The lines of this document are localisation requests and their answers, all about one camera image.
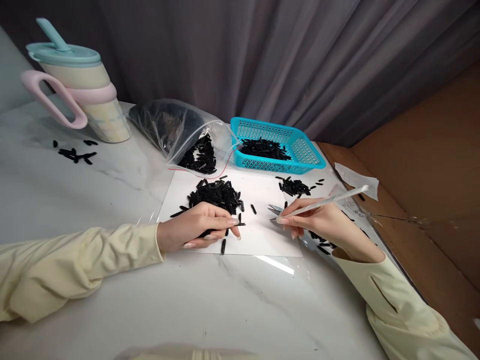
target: white paper sheet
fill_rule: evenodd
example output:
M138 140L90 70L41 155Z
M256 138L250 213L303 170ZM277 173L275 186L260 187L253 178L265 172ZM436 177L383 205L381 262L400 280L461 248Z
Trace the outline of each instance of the white paper sheet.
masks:
M379 180L376 177L360 175L359 173L349 169L346 166L343 166L342 164L339 164L338 162L335 163L335 170L338 171L344 182L350 186L353 186L354 188L368 185L369 188L364 192L364 194L374 200L379 200L377 197Z
M275 214L268 210L268 204L283 208L285 202L275 173L265 175L227 169L223 175L228 175L224 180L230 180L233 188L241 192L245 207L241 221L246 224L240 227L241 240L237 240L232 232L228 234L225 254L302 257L298 240L292 240L290 233L283 231L281 225L270 222ZM160 221L169 220L170 215L180 211L180 205L188 207L187 195L195 190L199 180L187 171L175 171L160 210ZM257 215L253 213L250 204L255 206ZM220 254L221 247L222 241L219 240L205 249L183 251Z

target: marble table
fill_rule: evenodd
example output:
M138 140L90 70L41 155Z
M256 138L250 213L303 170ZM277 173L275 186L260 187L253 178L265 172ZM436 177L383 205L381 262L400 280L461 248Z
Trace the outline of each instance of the marble table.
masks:
M0 243L156 222L173 172L131 127L128 141L92 149L83 144L96 140L90 129L58 125L36 102L1 114ZM74 164L53 140L98 155L91 166ZM323 196L340 184L330 165L305 176L325 178ZM347 277L329 256L300 246L303 257L169 254L107 278L36 324L0 323L0 358L124 359L175 344L263 359L386 359Z

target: hand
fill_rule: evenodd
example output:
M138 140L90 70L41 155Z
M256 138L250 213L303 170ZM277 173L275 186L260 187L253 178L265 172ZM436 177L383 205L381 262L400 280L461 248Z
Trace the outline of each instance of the hand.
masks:
M160 251L173 252L183 249L207 248L225 237L226 229L240 239L239 220L227 210L207 202L201 202L184 213L158 224L156 239ZM208 229L216 229L209 235L198 236Z
M317 203L321 199L297 199L280 216L288 215L297 209ZM362 263L380 263L385 259L381 251L334 203L296 216L278 220L284 229L290 229L292 238L304 234L304 229L327 239L346 251L349 257Z

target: brown cardboard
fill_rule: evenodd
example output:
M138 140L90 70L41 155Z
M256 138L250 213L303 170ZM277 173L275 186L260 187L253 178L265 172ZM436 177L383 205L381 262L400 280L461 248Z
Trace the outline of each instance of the brown cardboard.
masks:
M373 225L425 301L480 356L480 293L414 223L373 216Z
M477 62L351 150L480 291L479 140Z
M323 154L327 157L332 167L335 163L342 164L353 171L368 177L376 177L363 165L357 157L345 147L331 145L325 142L317 142ZM383 215L392 218L407 219L407 213L398 205L392 196L385 190L382 183L378 186L378 201L368 196L363 196L365 201L358 195L354 196L356 203L370 214Z

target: teal lid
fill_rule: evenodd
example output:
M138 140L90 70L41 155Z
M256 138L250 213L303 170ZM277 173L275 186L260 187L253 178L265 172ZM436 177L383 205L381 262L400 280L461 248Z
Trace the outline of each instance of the teal lid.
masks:
M28 44L28 55L40 63L69 68L90 68L102 64L100 54L88 47L67 44L53 25L45 18L36 22L52 42Z

